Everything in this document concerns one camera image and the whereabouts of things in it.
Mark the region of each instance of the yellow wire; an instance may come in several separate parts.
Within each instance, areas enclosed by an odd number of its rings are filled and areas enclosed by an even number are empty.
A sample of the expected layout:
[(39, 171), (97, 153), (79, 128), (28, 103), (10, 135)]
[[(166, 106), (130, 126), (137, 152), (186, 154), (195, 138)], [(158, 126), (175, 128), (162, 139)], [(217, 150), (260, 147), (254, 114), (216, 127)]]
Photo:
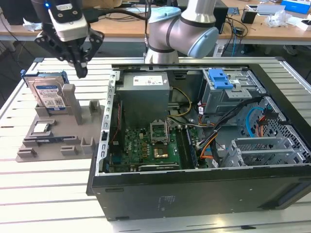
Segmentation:
[(187, 110), (186, 112), (184, 112), (184, 113), (177, 114), (177, 115), (168, 115), (168, 117), (182, 117), (182, 116), (188, 114), (188, 112), (190, 112), (191, 107), (192, 107), (192, 102), (191, 102), (190, 98), (185, 94), (185, 92), (183, 92), (182, 90), (180, 90), (179, 88), (174, 87), (174, 86), (173, 86), (173, 89), (176, 89), (176, 90), (180, 91), (180, 92), (187, 98), (187, 100), (188, 100), (188, 102), (189, 102), (189, 108), (188, 108), (188, 110)]

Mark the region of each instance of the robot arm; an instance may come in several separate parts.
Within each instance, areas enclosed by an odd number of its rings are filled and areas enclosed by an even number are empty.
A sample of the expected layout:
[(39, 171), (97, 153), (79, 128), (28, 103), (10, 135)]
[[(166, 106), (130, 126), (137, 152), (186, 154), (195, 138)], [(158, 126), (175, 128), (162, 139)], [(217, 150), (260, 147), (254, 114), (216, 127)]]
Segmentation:
[[(78, 0), (32, 0), (42, 21), (42, 32), (35, 42), (60, 61), (75, 68), (78, 78), (87, 75), (87, 62), (104, 40), (104, 34), (90, 28)], [(91, 47), (83, 49), (89, 37)]]
[[(145, 63), (178, 63), (177, 51), (190, 57), (202, 58), (215, 45), (218, 30), (213, 10), (216, 0), (189, 0), (187, 9), (181, 14), (176, 7), (153, 10), (147, 1), (147, 17), (112, 9), (102, 12), (124, 13), (148, 20), (150, 25), (149, 49)], [(81, 0), (32, 0), (38, 17), (42, 21), (42, 32), (35, 42), (60, 61), (74, 67), (78, 78), (87, 75), (87, 62), (92, 59), (104, 40), (104, 34), (90, 28), (83, 13)], [(91, 47), (83, 49), (89, 37)]]
[(214, 47), (218, 30), (213, 15), (216, 0), (189, 0), (187, 9), (154, 9), (149, 19), (149, 49), (145, 63), (178, 63), (177, 51), (202, 58)]

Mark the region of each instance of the red wire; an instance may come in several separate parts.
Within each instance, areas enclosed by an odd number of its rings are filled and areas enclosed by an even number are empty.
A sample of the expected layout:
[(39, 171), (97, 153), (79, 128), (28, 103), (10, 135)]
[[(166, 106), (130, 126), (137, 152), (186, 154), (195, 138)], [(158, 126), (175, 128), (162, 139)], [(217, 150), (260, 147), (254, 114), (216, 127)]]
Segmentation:
[(120, 109), (121, 109), (121, 106), (120, 106), (120, 103), (118, 104), (118, 128), (115, 132), (115, 135), (113, 135), (113, 138), (112, 140), (110, 141), (110, 143), (113, 142), (113, 140), (115, 140), (116, 136), (117, 136), (117, 133), (119, 132), (119, 129), (120, 129)]

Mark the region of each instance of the aluminum profile table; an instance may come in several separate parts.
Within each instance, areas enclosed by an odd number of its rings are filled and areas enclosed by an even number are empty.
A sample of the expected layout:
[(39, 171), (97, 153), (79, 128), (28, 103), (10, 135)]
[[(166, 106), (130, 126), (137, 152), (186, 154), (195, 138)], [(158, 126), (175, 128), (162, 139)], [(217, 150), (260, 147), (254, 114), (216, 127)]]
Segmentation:
[[(76, 85), (81, 105), (105, 103), (111, 64), (139, 64), (141, 58), (94, 58), (88, 76), (78, 79), (73, 68), (47, 58), (31, 68), (64, 69)], [(311, 87), (286, 62), (275, 58), (181, 59), (182, 63), (260, 64), (311, 124)], [(231, 213), (108, 222), (95, 197), (85, 194), (90, 159), (17, 163), (17, 150), (35, 116), (36, 101), (21, 81), (0, 110), (0, 232), (311, 232), (311, 194), (282, 211)]]

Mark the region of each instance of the white label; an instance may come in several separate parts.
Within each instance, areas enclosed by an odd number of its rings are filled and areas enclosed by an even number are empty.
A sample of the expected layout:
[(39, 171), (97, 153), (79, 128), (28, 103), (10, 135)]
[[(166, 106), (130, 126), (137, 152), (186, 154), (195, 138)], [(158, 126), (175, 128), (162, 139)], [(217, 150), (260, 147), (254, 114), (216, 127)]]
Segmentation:
[(36, 89), (46, 108), (56, 111), (65, 108), (62, 97), (57, 94), (58, 87), (56, 85), (38, 85)]
[(239, 80), (236, 80), (236, 79), (235, 80), (229, 80), (229, 82), (231, 82), (231, 83), (240, 83)]
[(217, 150), (225, 150), (225, 145), (221, 145), (221, 147), (218, 148)]
[(162, 76), (135, 76), (133, 86), (163, 85)]
[(37, 140), (37, 142), (49, 142), (49, 140)]
[(214, 165), (215, 168), (218, 168), (218, 163), (213, 159), (212, 164)]
[(204, 114), (204, 108), (203, 107), (199, 107), (199, 114), (203, 115)]

